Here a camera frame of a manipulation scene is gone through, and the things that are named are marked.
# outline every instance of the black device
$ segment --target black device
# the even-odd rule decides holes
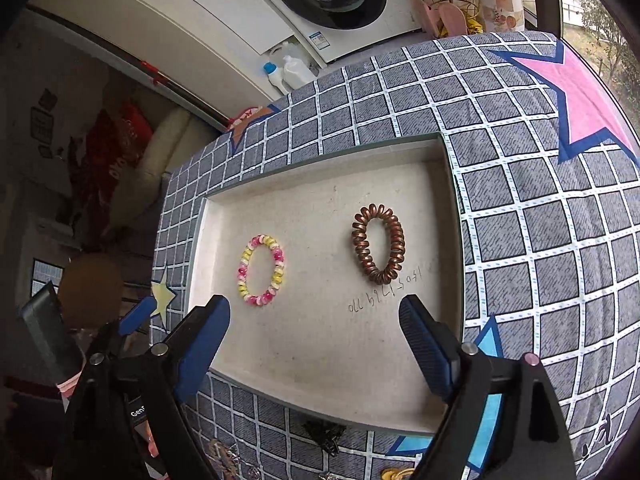
[[[156,471],[166,471],[172,480],[219,479],[181,405],[197,390],[222,341],[228,302],[213,296],[206,306],[191,310],[163,342],[142,355],[119,357],[127,334],[154,307],[155,301],[143,300],[121,321],[103,326],[92,342],[66,412],[53,480],[146,480],[145,462]],[[73,364],[78,364],[78,356],[56,320],[60,311],[53,287],[37,293],[22,315],[41,352],[55,356],[47,358],[52,372],[57,377],[61,370],[77,373]],[[448,405],[412,478],[459,480],[488,396],[500,393],[501,409],[480,478],[575,479],[564,418],[537,356],[490,357],[474,344],[460,344],[415,295],[402,299],[399,322],[431,391]],[[57,359],[66,364],[57,364]],[[160,460],[149,455],[146,441],[134,431],[145,417]]]

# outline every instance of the colorful spiral hair tie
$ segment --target colorful spiral hair tie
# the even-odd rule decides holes
[[[252,296],[246,288],[246,273],[249,268],[249,261],[251,255],[254,253],[255,248],[259,245],[265,245],[271,250],[271,255],[275,262],[273,269],[273,276],[271,277],[271,285],[260,296]],[[238,268],[238,291],[240,296],[247,303],[253,305],[263,306],[269,303],[275,298],[280,285],[282,284],[282,277],[284,275],[284,255],[282,249],[278,245],[274,238],[267,235],[254,236],[251,241],[244,248],[242,256],[240,257],[240,267]]]

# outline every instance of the floor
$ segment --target floor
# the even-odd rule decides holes
[[[390,38],[389,40],[381,41],[374,45],[365,47],[362,50],[353,52],[352,54],[347,54],[346,56],[333,61],[326,68],[320,69],[318,77],[330,74],[331,72],[334,72],[335,70],[338,70],[343,66],[369,59],[369,57],[371,56],[380,56],[381,54],[387,54],[388,52],[399,50],[404,46],[411,46],[412,44],[422,43],[423,41],[429,41],[432,39],[433,38],[431,37],[431,35],[427,34],[426,32],[408,32],[400,36]]]

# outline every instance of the brown hair tie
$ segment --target brown hair tie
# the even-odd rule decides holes
[[[391,236],[391,254],[389,254],[385,270],[379,270],[376,267],[371,251],[369,251],[367,224],[373,218],[380,218]],[[360,213],[355,216],[355,222],[352,225],[351,239],[362,269],[372,282],[377,285],[388,285],[391,280],[398,277],[398,270],[402,269],[400,264],[404,262],[404,231],[402,231],[398,217],[391,209],[385,211],[383,204],[377,207],[375,204],[369,204],[369,208],[363,207]]]

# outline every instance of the tree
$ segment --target tree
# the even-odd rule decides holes
[[[582,25],[585,30],[596,32],[597,43],[600,44],[601,37],[606,41],[607,59],[605,66],[607,69],[607,82],[611,82],[620,65],[620,60],[625,51],[629,50],[625,38],[607,9],[600,0],[580,0],[582,6]]]

